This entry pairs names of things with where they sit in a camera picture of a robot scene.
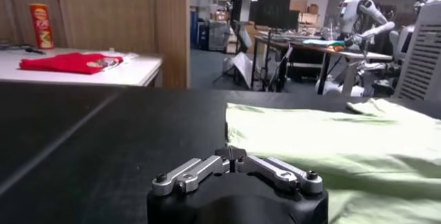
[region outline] small black tool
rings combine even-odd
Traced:
[[[37,53],[37,54],[40,54],[40,55],[45,55],[45,54],[46,54],[46,52],[44,52],[44,51],[41,51],[41,50],[35,50],[35,49],[32,49],[32,48],[26,48],[25,51],[26,51],[26,52]]]

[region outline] white chair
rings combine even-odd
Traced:
[[[441,3],[422,7],[394,97],[441,101]]]

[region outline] screw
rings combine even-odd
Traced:
[[[313,170],[308,171],[308,173],[306,174],[306,179],[308,180],[316,180],[317,178],[318,178],[318,174]]]
[[[289,190],[291,192],[297,192],[298,188],[300,188],[300,183],[298,181],[292,181],[289,183]]]
[[[183,182],[179,182],[176,184],[176,189],[179,193],[185,193],[185,184]]]
[[[161,174],[159,174],[159,175],[156,176],[156,182],[157,182],[157,183],[162,183],[162,182],[164,182],[165,180],[167,180],[167,175],[164,174],[164,173],[161,173]]]

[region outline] cable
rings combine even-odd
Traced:
[[[337,59],[337,61],[332,65],[331,69],[328,70],[326,77],[328,77],[328,76],[331,74],[332,70],[337,66],[338,62],[340,62],[340,60],[341,60],[342,58],[343,58],[343,56],[340,55],[340,57]]]

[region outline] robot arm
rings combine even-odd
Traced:
[[[359,11],[363,14],[367,14],[372,19],[374,19],[380,26],[376,28],[372,28],[360,35],[362,39],[369,39],[376,34],[380,34],[389,30],[392,30],[395,27],[395,23],[392,21],[387,21],[386,17],[375,7],[375,4],[372,0],[364,0],[358,7]]]

